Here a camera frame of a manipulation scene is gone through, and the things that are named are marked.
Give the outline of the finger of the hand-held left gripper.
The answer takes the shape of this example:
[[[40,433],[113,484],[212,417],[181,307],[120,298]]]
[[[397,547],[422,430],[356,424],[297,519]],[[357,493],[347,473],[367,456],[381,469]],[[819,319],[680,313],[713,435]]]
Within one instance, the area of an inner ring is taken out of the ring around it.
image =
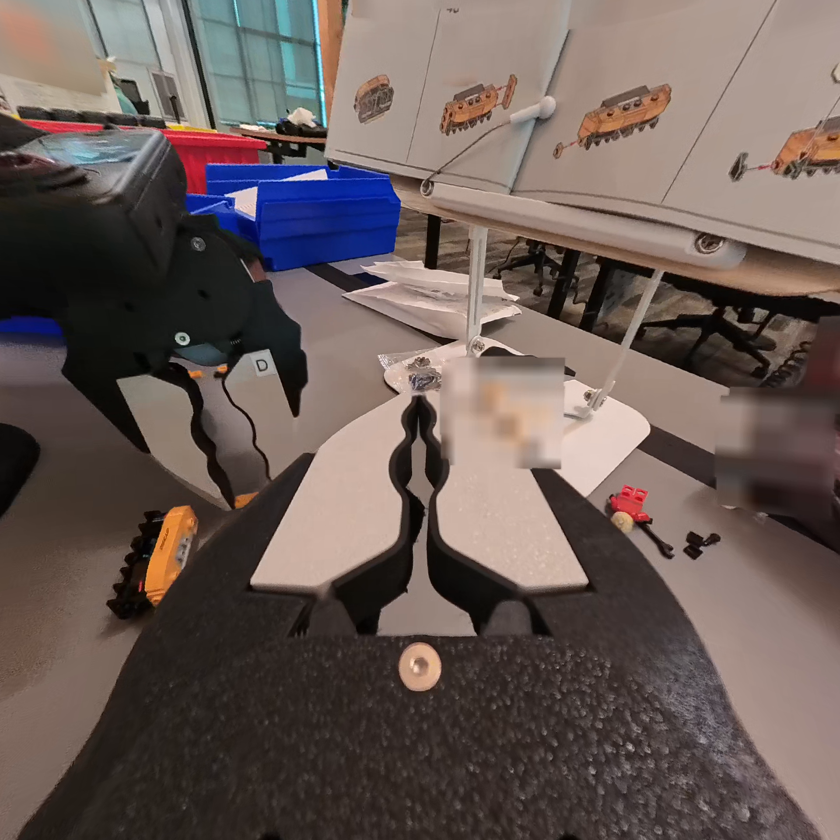
[[[150,456],[184,486],[215,506],[232,510],[235,494],[204,425],[200,386],[180,364],[154,374],[117,380]]]
[[[234,491],[258,491],[298,456],[298,419],[271,356],[241,356],[219,378],[221,462]]]

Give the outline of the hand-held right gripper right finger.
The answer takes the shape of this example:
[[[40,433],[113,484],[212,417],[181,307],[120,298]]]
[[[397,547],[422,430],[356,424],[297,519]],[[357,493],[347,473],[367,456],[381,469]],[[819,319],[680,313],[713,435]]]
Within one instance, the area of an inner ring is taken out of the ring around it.
[[[441,438],[439,397],[422,397],[418,409],[444,551],[520,595],[586,589],[589,580],[532,472],[450,463]]]

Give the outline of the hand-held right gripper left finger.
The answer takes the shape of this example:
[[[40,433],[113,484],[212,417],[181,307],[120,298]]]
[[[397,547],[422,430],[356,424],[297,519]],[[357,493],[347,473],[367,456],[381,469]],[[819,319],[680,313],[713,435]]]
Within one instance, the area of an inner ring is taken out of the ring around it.
[[[250,579],[259,592],[393,601],[413,573],[417,400],[398,395],[318,449]]]

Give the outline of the orange grey lego assembly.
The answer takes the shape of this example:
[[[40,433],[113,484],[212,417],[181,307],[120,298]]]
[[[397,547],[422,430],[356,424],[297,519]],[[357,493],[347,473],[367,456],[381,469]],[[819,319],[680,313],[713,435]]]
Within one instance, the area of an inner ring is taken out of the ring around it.
[[[193,552],[198,520],[192,507],[147,511],[119,568],[107,600],[119,620],[131,620],[159,606]]]

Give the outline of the black lego wrench piece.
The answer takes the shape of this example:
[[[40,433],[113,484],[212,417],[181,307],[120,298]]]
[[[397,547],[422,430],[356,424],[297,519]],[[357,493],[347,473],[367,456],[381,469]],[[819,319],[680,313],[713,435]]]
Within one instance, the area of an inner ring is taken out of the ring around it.
[[[641,529],[654,543],[657,551],[668,560],[675,557],[676,551],[673,545],[661,539],[654,530],[654,521],[651,517],[638,517],[634,519],[634,524]]]

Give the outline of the lego instruction booklet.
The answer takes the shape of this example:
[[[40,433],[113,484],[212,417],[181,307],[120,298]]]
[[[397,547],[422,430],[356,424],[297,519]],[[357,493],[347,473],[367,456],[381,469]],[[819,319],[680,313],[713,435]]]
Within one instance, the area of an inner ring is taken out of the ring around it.
[[[327,156],[439,207],[838,265],[838,2],[351,2]]]

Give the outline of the white book stand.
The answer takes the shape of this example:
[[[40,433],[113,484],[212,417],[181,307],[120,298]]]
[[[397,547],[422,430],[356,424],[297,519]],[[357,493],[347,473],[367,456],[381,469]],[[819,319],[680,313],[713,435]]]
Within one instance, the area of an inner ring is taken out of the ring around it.
[[[557,467],[575,489],[587,493],[649,433],[648,421],[634,409],[615,402],[611,391],[665,273],[770,298],[812,298],[838,290],[838,254],[823,261],[654,219],[512,195],[510,187],[528,148],[533,125],[548,121],[556,107],[556,101],[545,96],[503,118],[457,152],[444,148],[443,160],[431,168],[420,170],[384,161],[377,168],[403,179],[421,179],[412,199],[423,198],[437,210],[473,222],[469,235],[477,253],[469,264],[467,333],[463,339],[453,339],[436,350],[443,362],[443,375],[452,360],[479,358],[490,348],[505,350],[509,358],[513,357],[510,348],[481,333],[480,304],[491,228],[514,228],[520,235],[535,235],[551,245],[582,249],[654,272],[604,382],[589,392],[576,381],[563,383],[563,415],[552,420],[539,417],[536,425],[523,427],[513,438],[517,445],[539,444],[537,454],[549,458],[533,464]]]

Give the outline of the plastic bag of black parts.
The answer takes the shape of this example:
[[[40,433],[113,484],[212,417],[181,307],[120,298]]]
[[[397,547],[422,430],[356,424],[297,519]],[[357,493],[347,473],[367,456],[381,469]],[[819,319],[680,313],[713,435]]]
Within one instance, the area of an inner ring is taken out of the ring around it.
[[[443,362],[435,350],[411,353],[381,353],[377,360],[383,369],[385,385],[396,394],[439,391]]]

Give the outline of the red storage bin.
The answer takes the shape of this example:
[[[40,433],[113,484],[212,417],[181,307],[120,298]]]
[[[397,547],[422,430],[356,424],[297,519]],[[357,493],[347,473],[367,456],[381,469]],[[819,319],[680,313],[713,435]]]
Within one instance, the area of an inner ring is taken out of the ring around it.
[[[35,130],[48,133],[95,133],[106,126],[88,122],[55,122],[21,120],[17,122]],[[263,140],[250,139],[231,133],[198,129],[151,129],[171,142],[184,164],[189,193],[205,194],[207,191],[206,166],[208,164],[253,165],[259,163],[259,152],[267,149]]]

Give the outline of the row of black chairs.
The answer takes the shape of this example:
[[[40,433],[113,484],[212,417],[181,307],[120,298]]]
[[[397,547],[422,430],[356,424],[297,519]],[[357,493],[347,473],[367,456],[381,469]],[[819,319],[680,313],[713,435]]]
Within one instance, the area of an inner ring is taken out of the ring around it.
[[[30,122],[86,123],[128,128],[167,129],[166,122],[162,118],[147,114],[20,106],[17,108],[17,115],[21,120]]]

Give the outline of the white paper bag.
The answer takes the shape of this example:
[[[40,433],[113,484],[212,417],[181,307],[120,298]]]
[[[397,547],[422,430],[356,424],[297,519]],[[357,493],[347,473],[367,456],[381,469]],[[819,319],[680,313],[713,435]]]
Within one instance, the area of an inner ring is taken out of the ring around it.
[[[362,266],[363,272],[383,280],[418,290],[466,296],[469,275],[446,269],[428,269],[420,261],[374,261]]]
[[[439,338],[463,339],[467,333],[469,279],[449,274],[420,286],[386,281],[345,292],[353,302]],[[480,304],[480,324],[517,317],[518,297],[505,292],[498,280],[485,279]]]

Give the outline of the background wooden table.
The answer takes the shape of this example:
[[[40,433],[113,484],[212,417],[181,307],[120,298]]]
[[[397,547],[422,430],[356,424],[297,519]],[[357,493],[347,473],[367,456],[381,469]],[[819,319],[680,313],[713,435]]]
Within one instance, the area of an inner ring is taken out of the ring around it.
[[[273,163],[283,165],[287,160],[293,163],[304,161],[310,150],[324,156],[327,143],[327,129],[311,115],[305,114],[292,119],[288,113],[274,125],[243,124],[228,127],[227,131],[250,140],[262,140]]]

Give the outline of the black office chair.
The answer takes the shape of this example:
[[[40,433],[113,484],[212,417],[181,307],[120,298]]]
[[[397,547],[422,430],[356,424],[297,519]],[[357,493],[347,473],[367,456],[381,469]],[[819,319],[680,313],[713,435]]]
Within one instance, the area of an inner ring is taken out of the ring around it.
[[[513,257],[512,253],[519,245],[520,238],[510,248],[507,258],[501,262],[492,273],[492,277],[497,280],[502,279],[502,275],[506,271],[518,270],[519,268],[532,267],[535,277],[537,278],[536,286],[532,294],[539,298],[545,288],[545,277],[548,276],[553,282],[553,289],[556,291],[563,285],[570,285],[575,279],[575,272],[578,268],[581,259],[581,252],[571,248],[560,249],[560,261],[553,258],[549,254],[549,246],[545,243],[534,240],[525,239],[524,243],[527,246],[527,252],[520,257]]]
[[[693,372],[700,348],[717,335],[726,340],[735,351],[752,358],[756,366],[751,376],[757,380],[764,380],[770,374],[770,360],[765,351],[775,350],[776,343],[763,334],[773,319],[774,314],[771,311],[761,320],[757,320],[754,308],[716,304],[709,314],[680,314],[672,319],[644,322],[636,330],[635,337],[642,340],[651,329],[666,329],[673,333],[680,329],[698,329],[696,341],[679,364],[681,369]]]

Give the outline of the wooden pillar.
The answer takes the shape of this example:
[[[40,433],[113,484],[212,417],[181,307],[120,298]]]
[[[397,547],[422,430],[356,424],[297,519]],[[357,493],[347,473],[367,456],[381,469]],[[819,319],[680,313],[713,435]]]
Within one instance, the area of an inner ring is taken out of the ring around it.
[[[317,1],[317,8],[324,111],[330,124],[343,38],[343,1]]]

